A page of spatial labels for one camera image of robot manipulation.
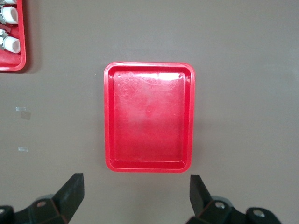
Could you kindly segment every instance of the red tray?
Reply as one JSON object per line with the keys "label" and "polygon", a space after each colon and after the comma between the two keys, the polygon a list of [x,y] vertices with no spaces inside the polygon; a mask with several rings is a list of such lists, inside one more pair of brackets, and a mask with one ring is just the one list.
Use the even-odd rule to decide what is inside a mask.
{"label": "red tray", "polygon": [[18,11],[18,24],[0,24],[1,29],[10,31],[9,35],[20,40],[21,51],[15,54],[9,51],[0,50],[0,71],[19,71],[26,64],[25,35],[24,35],[24,19],[23,19],[23,1],[18,0],[16,5]]}
{"label": "red tray", "polygon": [[104,71],[106,164],[120,172],[186,171],[195,71],[187,63],[113,62]]}

